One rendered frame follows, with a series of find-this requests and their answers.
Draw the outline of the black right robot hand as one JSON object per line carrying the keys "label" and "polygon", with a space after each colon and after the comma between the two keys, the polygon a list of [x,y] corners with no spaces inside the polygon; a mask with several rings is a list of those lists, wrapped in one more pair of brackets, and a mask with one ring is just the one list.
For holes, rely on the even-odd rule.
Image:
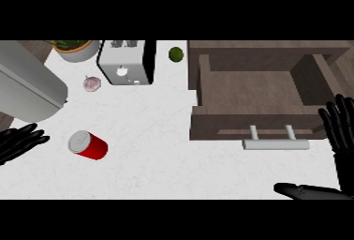
{"label": "black right robot hand", "polygon": [[335,153],[341,189],[276,183],[275,192],[294,200],[354,200],[354,99],[341,94],[319,109],[328,140]]}

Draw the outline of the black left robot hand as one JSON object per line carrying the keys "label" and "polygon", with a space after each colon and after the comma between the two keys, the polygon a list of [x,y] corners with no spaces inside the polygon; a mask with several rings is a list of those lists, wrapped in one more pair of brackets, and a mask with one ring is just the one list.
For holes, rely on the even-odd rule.
{"label": "black left robot hand", "polygon": [[37,123],[4,130],[0,132],[0,166],[49,140],[45,130],[37,129]]}

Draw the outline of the red can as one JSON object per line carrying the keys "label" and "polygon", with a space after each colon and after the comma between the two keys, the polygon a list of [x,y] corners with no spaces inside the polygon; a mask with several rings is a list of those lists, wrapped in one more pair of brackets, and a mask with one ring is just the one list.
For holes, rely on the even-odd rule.
{"label": "red can", "polygon": [[68,141],[70,151],[94,160],[101,160],[108,153],[108,143],[88,130],[80,130]]}

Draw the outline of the open brown wooden drawer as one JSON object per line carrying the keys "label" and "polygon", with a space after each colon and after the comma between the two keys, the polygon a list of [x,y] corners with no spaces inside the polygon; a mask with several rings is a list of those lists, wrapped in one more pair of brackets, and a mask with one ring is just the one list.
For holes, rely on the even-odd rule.
{"label": "open brown wooden drawer", "polygon": [[301,139],[327,138],[319,109],[343,91],[319,54],[307,54],[285,71],[214,71],[200,56],[189,137],[195,141],[242,140],[256,128],[263,139],[285,139],[293,127]]}

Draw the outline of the large grey appliance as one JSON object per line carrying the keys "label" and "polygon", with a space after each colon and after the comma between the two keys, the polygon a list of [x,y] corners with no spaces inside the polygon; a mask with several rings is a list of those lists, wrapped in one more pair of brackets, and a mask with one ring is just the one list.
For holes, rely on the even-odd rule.
{"label": "large grey appliance", "polygon": [[63,109],[68,86],[17,40],[0,40],[0,112],[37,123]]}

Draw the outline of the pale garlic bulb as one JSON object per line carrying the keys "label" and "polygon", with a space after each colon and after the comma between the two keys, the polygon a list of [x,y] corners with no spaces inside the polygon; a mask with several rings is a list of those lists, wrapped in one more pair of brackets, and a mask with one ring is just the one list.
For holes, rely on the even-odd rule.
{"label": "pale garlic bulb", "polygon": [[88,77],[83,83],[88,92],[96,92],[101,88],[101,79],[98,77]]}

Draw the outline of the brown wooden cabinet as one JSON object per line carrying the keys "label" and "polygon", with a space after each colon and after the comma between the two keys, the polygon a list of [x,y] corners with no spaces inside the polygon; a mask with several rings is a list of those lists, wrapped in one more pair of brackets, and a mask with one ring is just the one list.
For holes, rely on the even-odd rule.
{"label": "brown wooden cabinet", "polygon": [[352,48],[347,40],[189,40],[188,89],[197,89],[200,56],[213,71],[290,71],[306,54],[331,65]]}

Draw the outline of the potted green plant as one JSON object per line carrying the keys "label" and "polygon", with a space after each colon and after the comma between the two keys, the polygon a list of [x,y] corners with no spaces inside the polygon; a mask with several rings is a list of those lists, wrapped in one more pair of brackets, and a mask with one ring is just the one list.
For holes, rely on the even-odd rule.
{"label": "potted green plant", "polygon": [[63,59],[71,63],[89,60],[101,49],[98,40],[46,40]]}

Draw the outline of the white toaster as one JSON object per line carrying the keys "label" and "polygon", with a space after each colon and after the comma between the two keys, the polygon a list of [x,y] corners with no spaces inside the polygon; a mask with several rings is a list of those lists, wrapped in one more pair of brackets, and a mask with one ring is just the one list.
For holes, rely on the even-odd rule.
{"label": "white toaster", "polygon": [[151,85],[155,74],[155,40],[105,40],[98,67],[113,85]]}

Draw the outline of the green avocado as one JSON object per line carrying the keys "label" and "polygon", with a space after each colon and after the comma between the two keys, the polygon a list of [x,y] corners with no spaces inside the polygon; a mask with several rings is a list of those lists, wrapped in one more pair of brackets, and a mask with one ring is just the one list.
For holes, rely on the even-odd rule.
{"label": "green avocado", "polygon": [[185,53],[181,47],[173,47],[169,51],[169,59],[178,63],[183,60]]}

